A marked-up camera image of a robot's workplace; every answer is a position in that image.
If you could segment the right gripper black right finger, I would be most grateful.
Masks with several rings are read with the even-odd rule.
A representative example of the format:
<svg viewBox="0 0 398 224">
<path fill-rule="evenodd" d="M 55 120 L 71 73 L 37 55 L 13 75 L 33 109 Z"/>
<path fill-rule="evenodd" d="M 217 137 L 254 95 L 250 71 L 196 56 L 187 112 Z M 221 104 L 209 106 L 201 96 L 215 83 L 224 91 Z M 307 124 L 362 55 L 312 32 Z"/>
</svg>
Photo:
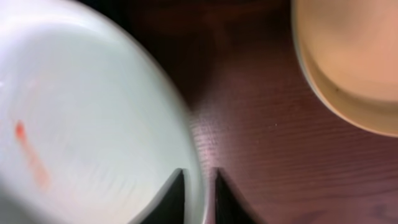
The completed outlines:
<svg viewBox="0 0 398 224">
<path fill-rule="evenodd" d="M 248 204 L 226 171 L 211 170 L 210 204 L 205 223 L 209 224 L 267 224 Z"/>
</svg>

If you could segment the yellow plate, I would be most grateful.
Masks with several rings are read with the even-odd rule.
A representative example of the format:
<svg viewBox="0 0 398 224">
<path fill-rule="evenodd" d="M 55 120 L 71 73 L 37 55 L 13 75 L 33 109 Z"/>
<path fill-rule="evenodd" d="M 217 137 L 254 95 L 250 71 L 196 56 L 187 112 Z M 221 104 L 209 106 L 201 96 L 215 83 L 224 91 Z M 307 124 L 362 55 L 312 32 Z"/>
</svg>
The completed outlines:
<svg viewBox="0 0 398 224">
<path fill-rule="evenodd" d="M 397 0 L 292 1 L 299 64 L 346 122 L 397 136 Z"/>
</svg>

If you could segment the light blue plate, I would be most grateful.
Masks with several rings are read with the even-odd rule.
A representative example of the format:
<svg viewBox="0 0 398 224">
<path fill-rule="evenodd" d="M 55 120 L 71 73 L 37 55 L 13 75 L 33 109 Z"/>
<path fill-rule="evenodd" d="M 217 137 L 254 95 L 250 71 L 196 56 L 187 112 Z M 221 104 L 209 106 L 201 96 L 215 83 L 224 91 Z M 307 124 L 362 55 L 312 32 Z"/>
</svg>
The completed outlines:
<svg viewBox="0 0 398 224">
<path fill-rule="evenodd" d="M 186 107 L 136 39 L 77 1 L 1 2 L 2 223 L 129 223 L 178 168 L 203 223 Z"/>
</svg>

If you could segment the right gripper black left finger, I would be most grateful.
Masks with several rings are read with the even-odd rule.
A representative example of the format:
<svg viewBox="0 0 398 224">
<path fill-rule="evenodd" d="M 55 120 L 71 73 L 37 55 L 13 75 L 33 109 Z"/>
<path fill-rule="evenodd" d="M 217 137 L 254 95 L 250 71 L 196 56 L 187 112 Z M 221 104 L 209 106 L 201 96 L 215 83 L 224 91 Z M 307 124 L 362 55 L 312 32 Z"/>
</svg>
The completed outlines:
<svg viewBox="0 0 398 224">
<path fill-rule="evenodd" d="M 185 177 L 183 169 L 176 169 L 153 201 L 129 224 L 184 224 Z"/>
</svg>

